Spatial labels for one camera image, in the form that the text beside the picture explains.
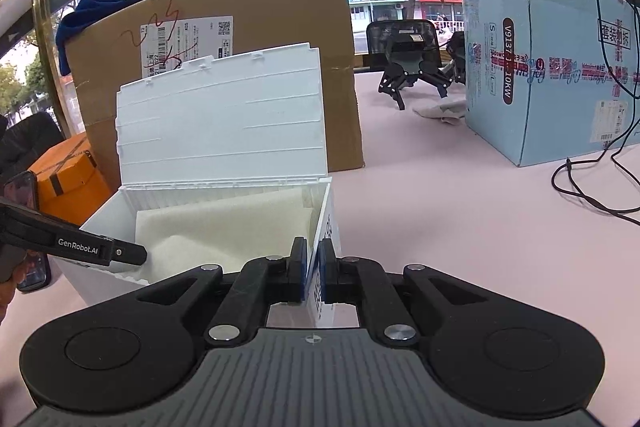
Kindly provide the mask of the person hand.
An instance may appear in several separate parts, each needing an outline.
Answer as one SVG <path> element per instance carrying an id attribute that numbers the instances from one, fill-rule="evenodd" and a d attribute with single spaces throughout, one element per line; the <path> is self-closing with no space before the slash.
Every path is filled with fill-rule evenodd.
<path id="1" fill-rule="evenodd" d="M 26 263 L 22 262 L 12 272 L 12 277 L 0 284 L 0 322 L 6 317 L 10 303 L 15 296 L 17 285 L 22 283 L 26 273 Z"/>

